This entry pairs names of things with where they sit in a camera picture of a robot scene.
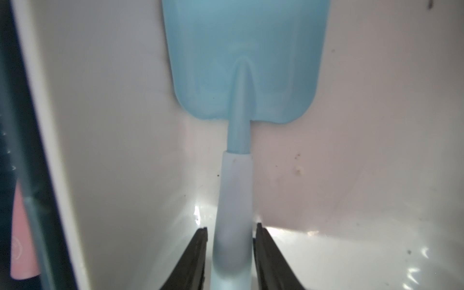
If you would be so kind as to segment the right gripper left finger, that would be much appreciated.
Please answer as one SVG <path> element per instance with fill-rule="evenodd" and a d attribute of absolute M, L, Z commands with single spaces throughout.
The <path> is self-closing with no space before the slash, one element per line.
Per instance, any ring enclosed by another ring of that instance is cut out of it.
<path fill-rule="evenodd" d="M 205 281 L 207 228 L 199 228 L 160 290 L 202 290 Z"/>

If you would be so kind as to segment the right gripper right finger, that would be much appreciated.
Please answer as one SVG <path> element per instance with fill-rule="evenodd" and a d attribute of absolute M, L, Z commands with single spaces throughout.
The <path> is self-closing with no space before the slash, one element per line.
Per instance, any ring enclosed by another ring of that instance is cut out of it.
<path fill-rule="evenodd" d="M 260 290 L 304 290 L 269 231 L 257 224 L 253 254 Z"/>

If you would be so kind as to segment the white storage box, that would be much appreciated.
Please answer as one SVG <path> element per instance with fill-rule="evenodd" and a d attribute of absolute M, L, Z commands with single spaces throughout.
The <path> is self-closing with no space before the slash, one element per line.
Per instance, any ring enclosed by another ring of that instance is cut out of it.
<path fill-rule="evenodd" d="M 227 123 L 182 109 L 159 1 L 13 1 L 81 290 L 214 233 Z M 252 128 L 254 217 L 311 290 L 464 287 L 464 4 L 332 1 L 317 95 Z"/>

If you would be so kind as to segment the purple shovel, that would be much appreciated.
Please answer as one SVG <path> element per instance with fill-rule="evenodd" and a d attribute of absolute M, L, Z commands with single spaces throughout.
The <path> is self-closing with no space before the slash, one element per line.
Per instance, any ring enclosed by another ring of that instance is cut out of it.
<path fill-rule="evenodd" d="M 14 191 L 10 257 L 11 278 L 26 280 L 40 275 L 41 271 L 19 181 L 16 182 Z"/>

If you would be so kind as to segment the dark teal storage box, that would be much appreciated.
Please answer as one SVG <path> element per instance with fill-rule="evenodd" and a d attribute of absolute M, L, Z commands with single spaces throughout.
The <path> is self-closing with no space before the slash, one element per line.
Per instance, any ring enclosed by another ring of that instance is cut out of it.
<path fill-rule="evenodd" d="M 76 290 L 11 1 L 1 1 L 1 115 L 22 187 L 42 288 Z"/>

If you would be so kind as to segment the blue shovel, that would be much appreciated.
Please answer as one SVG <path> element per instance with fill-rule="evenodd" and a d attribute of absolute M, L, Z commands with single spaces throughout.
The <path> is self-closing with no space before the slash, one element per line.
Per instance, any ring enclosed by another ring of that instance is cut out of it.
<path fill-rule="evenodd" d="M 226 120 L 210 288 L 252 284 L 253 122 L 286 124 L 313 102 L 329 1 L 163 1 L 175 96 Z"/>

